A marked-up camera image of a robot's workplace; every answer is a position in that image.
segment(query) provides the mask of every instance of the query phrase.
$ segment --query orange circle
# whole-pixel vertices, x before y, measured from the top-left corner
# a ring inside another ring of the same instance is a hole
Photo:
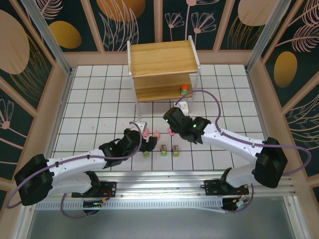
[[[114,21],[127,21],[131,18],[126,16],[130,14],[131,9],[136,18],[141,16],[145,10],[145,0],[97,0],[96,1],[101,11],[110,19]]]

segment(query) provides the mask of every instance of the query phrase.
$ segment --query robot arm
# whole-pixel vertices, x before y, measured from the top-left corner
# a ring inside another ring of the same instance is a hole
[[[99,148],[80,155],[49,159],[45,159],[43,154],[34,156],[14,176],[17,185],[39,169],[51,165],[56,166],[31,178],[19,189],[22,204],[29,206],[42,201],[49,195],[63,193],[78,193],[82,197],[95,197],[101,189],[101,183],[94,171],[119,165],[129,159],[140,143],[137,126],[143,132],[146,125],[145,122],[138,120],[136,126],[133,125],[131,129],[124,131],[122,139],[104,143]],[[157,137],[150,137],[148,142],[142,138],[140,151],[152,151],[156,143]],[[123,157],[123,159],[105,159],[105,157]],[[59,164],[60,161],[75,158],[78,159]]]
[[[260,147],[256,145],[279,144],[274,138],[267,141],[251,139],[222,129],[222,132],[243,142],[231,139],[219,132],[216,125],[202,117],[194,120],[185,116],[188,110],[185,105],[176,105],[163,116],[171,130],[192,143],[212,144],[224,148],[246,159],[249,165],[228,168],[221,177],[220,187],[225,191],[238,188],[244,184],[260,183],[269,188],[276,188],[287,164],[287,158],[281,148]]]

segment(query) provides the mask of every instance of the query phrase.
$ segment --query white grid floor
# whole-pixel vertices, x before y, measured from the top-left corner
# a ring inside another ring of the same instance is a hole
[[[198,87],[213,93],[221,101],[219,125],[241,135],[264,139],[248,80],[242,65],[202,65]],[[173,101],[141,103],[142,120],[150,132],[160,132],[160,140],[150,157],[141,152],[112,171],[141,170],[220,170],[239,167],[247,161],[221,148],[189,143],[178,134],[170,137],[163,114]],[[196,93],[191,116],[215,121],[218,114],[213,98]],[[122,138],[129,121],[137,120],[128,67],[78,66],[64,113],[53,157],[67,157],[87,152],[115,138]],[[171,151],[178,145],[179,157],[160,155],[160,146]]]

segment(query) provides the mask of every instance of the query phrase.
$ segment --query wooden shelf board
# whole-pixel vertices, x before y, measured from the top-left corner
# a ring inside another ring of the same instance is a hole
[[[154,77],[142,77],[134,80],[135,89],[191,84],[189,74],[176,74]]]
[[[173,100],[181,97],[180,89],[181,86],[164,86],[136,89],[136,96],[138,98],[138,102]],[[188,84],[188,90],[192,90],[191,84]]]
[[[198,69],[190,41],[131,45],[131,68],[134,79],[196,73]]]

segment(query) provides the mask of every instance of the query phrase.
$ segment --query small toy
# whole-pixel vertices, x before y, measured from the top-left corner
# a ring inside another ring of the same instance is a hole
[[[169,134],[170,136],[174,136],[174,135],[175,135],[175,133],[171,131],[171,128],[168,128],[168,134]]]
[[[161,156],[167,156],[167,151],[166,151],[166,145],[165,144],[162,144],[160,146],[160,155]]]
[[[182,84],[181,86],[181,91],[180,91],[180,95],[186,95],[187,94],[187,84]]]
[[[147,158],[147,157],[149,157],[149,156],[150,156],[150,153],[149,153],[149,152],[147,152],[147,151],[145,151],[145,152],[143,152],[143,156],[144,156],[144,158]]]
[[[149,136],[149,134],[150,134],[150,130],[149,130],[149,128],[146,128],[145,131],[143,132],[143,137],[147,138]]]
[[[158,132],[157,130],[154,132],[154,135],[158,138],[158,141],[160,139],[160,132]]]
[[[179,157],[179,151],[178,151],[177,145],[173,146],[173,157]]]

